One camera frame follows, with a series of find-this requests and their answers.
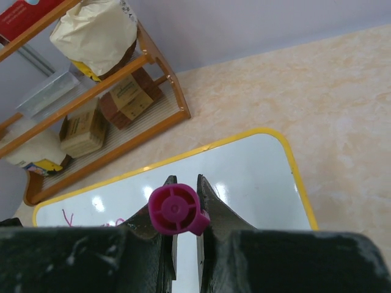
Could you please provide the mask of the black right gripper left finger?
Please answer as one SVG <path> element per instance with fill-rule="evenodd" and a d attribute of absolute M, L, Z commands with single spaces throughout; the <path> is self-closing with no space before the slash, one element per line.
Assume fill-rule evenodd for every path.
<path fill-rule="evenodd" d="M 138 292 L 171 292 L 177 279 L 177 236 L 165 236 L 152 225 L 148 206 L 122 223 L 132 232 L 131 276 Z"/>

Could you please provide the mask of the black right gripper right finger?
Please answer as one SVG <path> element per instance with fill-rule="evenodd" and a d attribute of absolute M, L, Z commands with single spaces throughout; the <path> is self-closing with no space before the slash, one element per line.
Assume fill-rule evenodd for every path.
<path fill-rule="evenodd" d="M 200 292 L 250 292 L 247 259 L 240 249 L 243 231 L 255 231 L 216 194 L 207 178 L 197 177 L 200 206 L 210 218 L 197 237 Z"/>

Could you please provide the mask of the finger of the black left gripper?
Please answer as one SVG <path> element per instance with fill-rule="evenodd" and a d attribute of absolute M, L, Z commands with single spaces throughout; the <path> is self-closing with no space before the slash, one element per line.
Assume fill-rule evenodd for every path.
<path fill-rule="evenodd" d="M 22 226 L 22 223 L 19 218 L 11 218 L 0 221 L 0 227 L 15 227 Z"/>

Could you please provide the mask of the white marker pen magenta cap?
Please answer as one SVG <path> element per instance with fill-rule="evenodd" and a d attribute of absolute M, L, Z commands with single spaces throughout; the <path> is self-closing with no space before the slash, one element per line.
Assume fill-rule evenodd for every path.
<path fill-rule="evenodd" d="M 200 236 L 210 224 L 198 194 L 186 184 L 155 189 L 148 200 L 148 213 L 154 229 L 168 236 L 185 232 Z"/>

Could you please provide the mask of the yellow framed whiteboard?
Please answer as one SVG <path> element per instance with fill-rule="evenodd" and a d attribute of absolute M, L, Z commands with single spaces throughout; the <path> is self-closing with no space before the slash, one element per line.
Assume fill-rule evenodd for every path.
<path fill-rule="evenodd" d="M 194 187 L 204 175 L 217 196 L 266 230 L 317 228 L 288 142 L 253 130 L 39 204 L 35 226 L 117 226 L 169 175 Z"/>

